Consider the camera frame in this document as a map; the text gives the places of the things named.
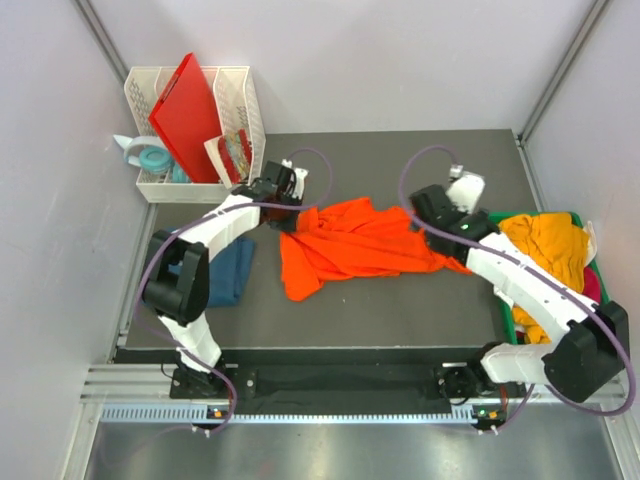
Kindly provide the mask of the orange t shirt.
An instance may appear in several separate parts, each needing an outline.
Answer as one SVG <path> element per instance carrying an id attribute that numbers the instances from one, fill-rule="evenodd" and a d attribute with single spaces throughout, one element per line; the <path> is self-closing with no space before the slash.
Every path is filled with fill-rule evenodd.
<path id="1" fill-rule="evenodd" d="M 328 282 L 440 270 L 470 273 L 431 250 L 421 231 L 411 231 L 401 207 L 378 210 L 368 197 L 300 213 L 296 230 L 280 236 L 280 254 L 284 291 L 296 302 Z"/>

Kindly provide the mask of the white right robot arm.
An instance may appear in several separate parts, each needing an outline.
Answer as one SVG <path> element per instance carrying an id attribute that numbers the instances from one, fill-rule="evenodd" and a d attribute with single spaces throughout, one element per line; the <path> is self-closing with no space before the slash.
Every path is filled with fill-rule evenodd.
<path id="1" fill-rule="evenodd" d="M 503 383 L 545 385 L 583 403 L 627 370 L 628 315 L 614 301 L 596 304 L 539 267 L 484 211 L 466 213 L 440 185 L 410 195 L 413 223 L 429 247 L 487 280 L 542 327 L 547 344 L 486 346 L 467 370 L 469 388 L 492 394 Z"/>

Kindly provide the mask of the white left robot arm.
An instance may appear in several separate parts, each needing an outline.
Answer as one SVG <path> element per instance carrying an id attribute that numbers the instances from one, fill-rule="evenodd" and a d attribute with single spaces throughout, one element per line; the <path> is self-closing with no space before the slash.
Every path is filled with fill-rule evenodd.
<path id="1" fill-rule="evenodd" d="M 226 387 L 217 366 L 222 350 L 205 311 L 210 296 L 210 263 L 247 232 L 267 223 L 280 231 L 296 226 L 308 171 L 288 160 L 269 162 L 262 175 L 241 185 L 215 209 L 177 230 L 158 230 L 149 241 L 141 300 L 177 343 L 180 363 L 205 396 Z"/>

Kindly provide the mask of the red patterned booklet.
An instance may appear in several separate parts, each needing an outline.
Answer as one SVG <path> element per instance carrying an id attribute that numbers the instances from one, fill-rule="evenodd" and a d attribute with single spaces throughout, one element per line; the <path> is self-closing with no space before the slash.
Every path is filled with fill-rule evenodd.
<path id="1" fill-rule="evenodd" d="M 252 149 L 245 129 L 220 135 L 204 143 L 220 183 L 228 190 L 245 183 L 250 174 Z"/>

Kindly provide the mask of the folded blue t shirt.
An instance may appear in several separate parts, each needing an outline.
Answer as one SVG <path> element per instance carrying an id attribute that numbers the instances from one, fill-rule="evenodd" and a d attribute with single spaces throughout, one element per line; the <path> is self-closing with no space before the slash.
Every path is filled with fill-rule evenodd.
<path id="1" fill-rule="evenodd" d="M 252 265 L 255 242 L 237 237 L 210 259 L 212 250 L 203 241 L 178 237 L 165 251 L 167 273 L 158 275 L 175 285 L 185 300 L 185 311 L 202 311 L 205 307 L 230 307 L 239 303 Z"/>

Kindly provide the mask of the white perforated organizer basket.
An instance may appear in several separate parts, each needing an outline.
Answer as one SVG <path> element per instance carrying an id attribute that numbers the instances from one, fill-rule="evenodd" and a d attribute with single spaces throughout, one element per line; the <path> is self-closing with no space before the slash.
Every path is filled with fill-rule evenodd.
<path id="1" fill-rule="evenodd" d="M 219 204 L 230 191 L 249 184 L 262 171 L 266 136 L 248 66 L 203 66 L 186 55 L 178 66 L 133 67 L 124 94 L 138 128 L 135 137 L 118 136 L 128 163 L 142 166 L 139 152 L 158 147 L 181 166 L 188 183 L 169 172 L 140 168 L 136 185 L 150 203 Z M 206 144 L 231 135 L 248 165 L 227 160 L 217 172 Z"/>

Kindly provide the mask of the red plastic board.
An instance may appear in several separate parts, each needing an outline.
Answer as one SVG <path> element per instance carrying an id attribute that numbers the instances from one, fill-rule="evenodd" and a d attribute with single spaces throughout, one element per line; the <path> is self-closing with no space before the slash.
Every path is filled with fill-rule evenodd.
<path id="1" fill-rule="evenodd" d="M 221 135 L 222 127 L 212 87 L 194 53 L 187 54 L 170 77 L 149 122 L 192 182 L 219 181 L 204 143 Z"/>

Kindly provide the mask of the magenta t shirt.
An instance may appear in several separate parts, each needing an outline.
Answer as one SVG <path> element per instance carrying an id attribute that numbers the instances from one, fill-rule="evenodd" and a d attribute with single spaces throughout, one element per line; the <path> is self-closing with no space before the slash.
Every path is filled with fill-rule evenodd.
<path id="1" fill-rule="evenodd" d="M 583 278 L 584 288 L 582 294 L 599 304 L 602 300 L 602 291 L 598 275 L 592 268 L 585 267 L 583 270 Z"/>

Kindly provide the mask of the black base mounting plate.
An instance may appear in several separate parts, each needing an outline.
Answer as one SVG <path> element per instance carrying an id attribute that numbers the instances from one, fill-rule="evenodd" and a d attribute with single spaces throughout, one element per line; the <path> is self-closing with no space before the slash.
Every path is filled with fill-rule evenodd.
<path id="1" fill-rule="evenodd" d="M 240 413 L 444 413 L 498 399 L 470 371 L 471 347 L 227 349 Z"/>

